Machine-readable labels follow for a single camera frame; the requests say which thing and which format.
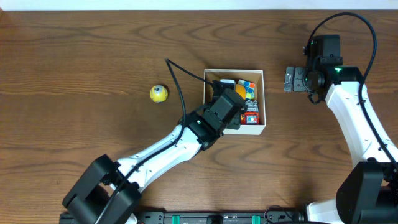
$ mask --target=wooden surface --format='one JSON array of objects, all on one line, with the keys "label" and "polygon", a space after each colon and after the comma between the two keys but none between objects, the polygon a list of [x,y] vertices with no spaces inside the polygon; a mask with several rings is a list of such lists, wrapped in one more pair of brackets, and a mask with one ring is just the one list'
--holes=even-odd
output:
[{"label": "wooden surface", "polygon": [[[326,104],[284,93],[287,66],[335,11],[5,12],[0,21],[0,223],[57,223],[61,201],[92,160],[129,156],[155,143],[181,116],[164,63],[189,71],[264,71],[267,126],[260,136],[224,136],[173,168],[141,205],[169,211],[265,210],[333,198],[352,169]],[[363,11],[379,40],[368,78],[371,101],[398,142],[398,13]],[[319,34],[340,34],[345,64],[363,71],[366,26],[339,17]],[[203,84],[177,72],[187,110]],[[155,104],[150,88],[170,88]]]}]

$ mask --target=white wall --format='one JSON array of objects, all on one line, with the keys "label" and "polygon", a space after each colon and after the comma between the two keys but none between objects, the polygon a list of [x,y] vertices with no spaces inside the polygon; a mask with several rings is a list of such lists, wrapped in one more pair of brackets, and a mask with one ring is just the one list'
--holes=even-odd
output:
[{"label": "white wall", "polygon": [[0,0],[13,10],[398,9],[398,0]]}]

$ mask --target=yellow ball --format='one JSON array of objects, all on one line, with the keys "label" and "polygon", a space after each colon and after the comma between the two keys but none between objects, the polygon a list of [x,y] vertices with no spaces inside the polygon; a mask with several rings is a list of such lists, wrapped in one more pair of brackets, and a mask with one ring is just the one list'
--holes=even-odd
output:
[{"label": "yellow ball", "polygon": [[168,97],[167,89],[162,85],[156,85],[150,89],[149,96],[155,103],[161,103]]},{"label": "yellow ball", "polygon": [[240,96],[242,96],[243,99],[246,99],[246,89],[245,89],[242,85],[236,84],[235,91],[236,91]]}]

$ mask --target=box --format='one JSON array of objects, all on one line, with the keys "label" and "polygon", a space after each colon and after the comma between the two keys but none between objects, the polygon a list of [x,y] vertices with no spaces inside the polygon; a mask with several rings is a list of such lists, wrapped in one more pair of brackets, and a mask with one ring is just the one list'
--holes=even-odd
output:
[{"label": "box", "polygon": [[[209,81],[220,79],[246,80],[256,84],[255,97],[259,106],[260,125],[241,125],[239,130],[225,129],[224,134],[253,134],[259,135],[266,127],[266,104],[264,100],[264,75],[262,70],[236,70],[236,69],[205,69],[205,79]],[[213,96],[213,89],[209,84],[204,84],[203,103],[208,103]]]}]

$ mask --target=green strip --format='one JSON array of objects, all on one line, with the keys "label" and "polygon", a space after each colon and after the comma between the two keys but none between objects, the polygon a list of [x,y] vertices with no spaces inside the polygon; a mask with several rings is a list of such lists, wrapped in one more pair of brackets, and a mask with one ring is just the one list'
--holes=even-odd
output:
[{"label": "green strip", "polygon": [[172,224],[180,224],[180,216],[179,215],[172,216]]},{"label": "green strip", "polygon": [[261,224],[261,217],[259,215],[253,215],[253,222],[252,224]]}]

